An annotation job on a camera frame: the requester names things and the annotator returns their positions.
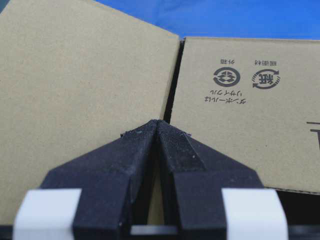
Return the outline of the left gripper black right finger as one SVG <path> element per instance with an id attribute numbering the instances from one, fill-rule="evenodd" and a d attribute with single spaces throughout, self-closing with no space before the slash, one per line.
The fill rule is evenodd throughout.
<path id="1" fill-rule="evenodd" d="M 285 240 L 288 224 L 276 191 L 252 168 L 160 120 L 164 219 L 183 240 Z"/>

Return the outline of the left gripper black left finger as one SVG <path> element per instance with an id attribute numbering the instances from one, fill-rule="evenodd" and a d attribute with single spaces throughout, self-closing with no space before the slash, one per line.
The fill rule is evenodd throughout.
<path id="1" fill-rule="evenodd" d="M 132 221 L 158 122 L 51 169 L 29 190 L 13 225 L 16 240 L 118 240 Z"/>

